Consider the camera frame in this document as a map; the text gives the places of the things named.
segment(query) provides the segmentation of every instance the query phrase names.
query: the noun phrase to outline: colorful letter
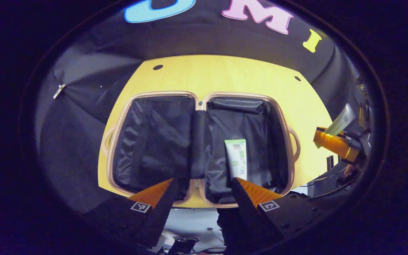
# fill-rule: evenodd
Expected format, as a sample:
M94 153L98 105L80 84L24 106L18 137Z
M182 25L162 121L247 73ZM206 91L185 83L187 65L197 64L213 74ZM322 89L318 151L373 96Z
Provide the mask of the colorful letter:
M141 23L164 19L193 7L196 0L177 0L175 4L162 9L153 10L151 0L144 0L125 9L124 18L129 23Z
M271 21L267 21L265 25L282 34L288 34L288 25L292 16L285 10L276 6L264 8L257 0L232 0L230 8L222 11L222 15L231 19L240 19L246 21L248 16L243 13L245 7L251 14L254 22L261 23L272 17Z
M317 34L314 30L310 29L311 35L306 42L303 42L303 47L305 47L310 52L316 52L317 43L322 40L322 37Z

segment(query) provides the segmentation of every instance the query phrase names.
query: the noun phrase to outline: open suitcase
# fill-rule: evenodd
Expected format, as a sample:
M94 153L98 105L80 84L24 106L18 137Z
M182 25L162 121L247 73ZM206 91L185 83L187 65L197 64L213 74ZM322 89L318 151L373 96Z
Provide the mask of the open suitcase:
M289 133L296 143L293 149ZM247 180L279 194L293 186L300 142L278 103L256 94L148 92L130 98L101 144L111 187L127 197L172 177L180 181L175 205L199 183L211 207L237 207L231 194L225 140L246 139Z

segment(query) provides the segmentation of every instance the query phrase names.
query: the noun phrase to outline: yellow table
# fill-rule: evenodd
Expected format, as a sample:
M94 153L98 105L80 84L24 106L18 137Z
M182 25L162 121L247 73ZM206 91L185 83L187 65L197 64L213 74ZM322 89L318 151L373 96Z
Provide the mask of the yellow table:
M162 68L154 70L157 65ZM327 171L326 158L337 155L314 142L317 126L330 126L332 120L309 82L292 69L249 58L218 55L186 55L144 61L129 79L109 116L106 134L118 121L127 100L136 94L156 91L190 91L200 100L212 92L243 92L272 97L280 105L286 123L297 133L300 157L295 163L293 189ZM98 184L119 195L128 195L110 186L106 173L107 156L100 150ZM197 188L191 198L177 207L210 207Z

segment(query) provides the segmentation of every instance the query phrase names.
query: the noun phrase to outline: blue letter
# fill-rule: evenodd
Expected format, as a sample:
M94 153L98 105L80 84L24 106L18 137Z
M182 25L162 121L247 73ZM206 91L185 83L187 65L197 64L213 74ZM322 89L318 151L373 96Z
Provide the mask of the blue letter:
M164 19L190 9L196 0L177 0L175 4L153 10L151 0L144 0L125 9L124 18L129 23L141 23Z

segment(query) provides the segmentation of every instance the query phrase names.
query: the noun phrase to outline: metal clip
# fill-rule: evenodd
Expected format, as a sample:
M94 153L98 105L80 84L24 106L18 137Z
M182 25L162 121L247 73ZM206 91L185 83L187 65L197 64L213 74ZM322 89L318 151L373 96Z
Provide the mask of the metal clip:
M53 99L54 99L54 100L55 100L56 97L61 93L61 91L65 88L65 86L67 86L67 84L59 85L58 90L57 90L56 93L53 95Z

